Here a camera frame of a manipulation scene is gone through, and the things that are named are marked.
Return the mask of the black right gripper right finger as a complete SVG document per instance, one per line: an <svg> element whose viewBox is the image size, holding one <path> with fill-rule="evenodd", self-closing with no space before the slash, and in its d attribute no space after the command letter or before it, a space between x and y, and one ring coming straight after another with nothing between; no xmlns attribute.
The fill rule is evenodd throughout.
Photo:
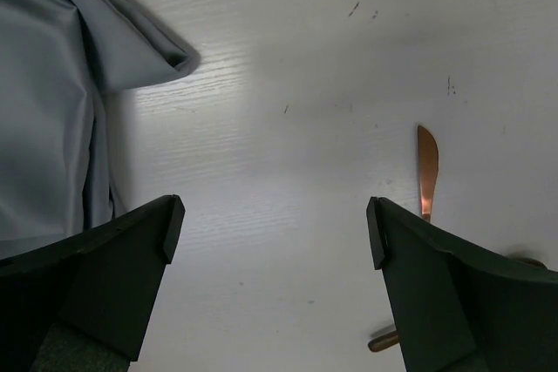
<svg viewBox="0 0 558 372"><path fill-rule="evenodd" d="M448 233L387 198L366 217L408 371L555 371L557 273Z"/></svg>

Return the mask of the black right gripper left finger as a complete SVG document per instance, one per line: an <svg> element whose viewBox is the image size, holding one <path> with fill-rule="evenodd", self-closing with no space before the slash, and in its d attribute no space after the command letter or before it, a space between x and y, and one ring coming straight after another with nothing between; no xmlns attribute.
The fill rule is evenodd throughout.
<svg viewBox="0 0 558 372"><path fill-rule="evenodd" d="M145 338L185 208L166 195L1 261L3 371L127 371Z"/></svg>

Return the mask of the grey cloth placemat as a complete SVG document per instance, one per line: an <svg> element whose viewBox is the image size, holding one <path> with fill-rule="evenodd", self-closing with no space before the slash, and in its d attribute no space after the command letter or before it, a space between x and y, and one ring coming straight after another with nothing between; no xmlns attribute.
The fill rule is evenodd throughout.
<svg viewBox="0 0 558 372"><path fill-rule="evenodd" d="M1 0L1 255L120 216L104 96L199 60L135 0Z"/></svg>

